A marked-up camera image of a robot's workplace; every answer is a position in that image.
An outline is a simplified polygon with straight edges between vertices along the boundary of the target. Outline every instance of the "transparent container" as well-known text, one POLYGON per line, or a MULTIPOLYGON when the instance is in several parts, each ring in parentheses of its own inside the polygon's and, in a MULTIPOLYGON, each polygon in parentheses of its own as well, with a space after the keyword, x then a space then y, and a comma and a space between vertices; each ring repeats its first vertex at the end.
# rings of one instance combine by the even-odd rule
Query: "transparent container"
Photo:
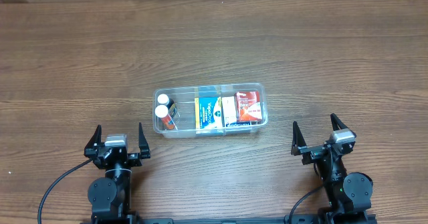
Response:
POLYGON ((163 134, 165 138, 195 138, 198 136, 221 136, 226 134, 254 133, 260 127, 268 123, 268 109, 266 108, 266 95, 264 87, 259 83, 248 84, 222 84, 213 86, 195 86, 182 88, 166 88, 156 90, 153 94, 153 128, 154 131, 163 134), (259 92, 261 107, 261 120, 251 122, 249 126, 228 126, 225 127, 224 115, 221 115, 222 127, 211 129, 198 129, 196 127, 197 117, 195 116, 195 98, 206 97, 230 97, 236 92, 259 92), (158 118, 154 109, 159 105, 157 102, 160 94, 166 94, 174 100, 177 114, 173 121, 176 128, 167 130, 162 120, 158 118))

